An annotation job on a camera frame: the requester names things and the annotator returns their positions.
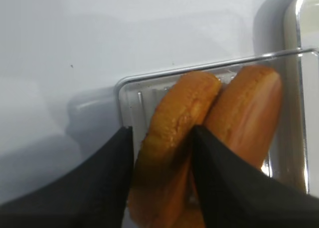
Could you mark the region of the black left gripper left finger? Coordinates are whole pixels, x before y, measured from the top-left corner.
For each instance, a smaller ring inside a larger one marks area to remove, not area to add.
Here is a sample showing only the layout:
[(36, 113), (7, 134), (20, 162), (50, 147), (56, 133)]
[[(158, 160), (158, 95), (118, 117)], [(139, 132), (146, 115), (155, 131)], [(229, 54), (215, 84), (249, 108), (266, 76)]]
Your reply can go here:
[(2, 228), (120, 228), (134, 168), (132, 127), (80, 166), (0, 207)]

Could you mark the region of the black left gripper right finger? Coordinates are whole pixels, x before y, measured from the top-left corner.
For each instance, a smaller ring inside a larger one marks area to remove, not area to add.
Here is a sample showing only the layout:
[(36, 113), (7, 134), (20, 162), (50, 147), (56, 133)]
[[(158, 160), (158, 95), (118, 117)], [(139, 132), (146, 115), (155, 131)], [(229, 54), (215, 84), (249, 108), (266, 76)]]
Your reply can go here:
[(192, 171), (207, 228), (317, 228), (319, 200), (266, 176), (205, 127), (192, 130)]

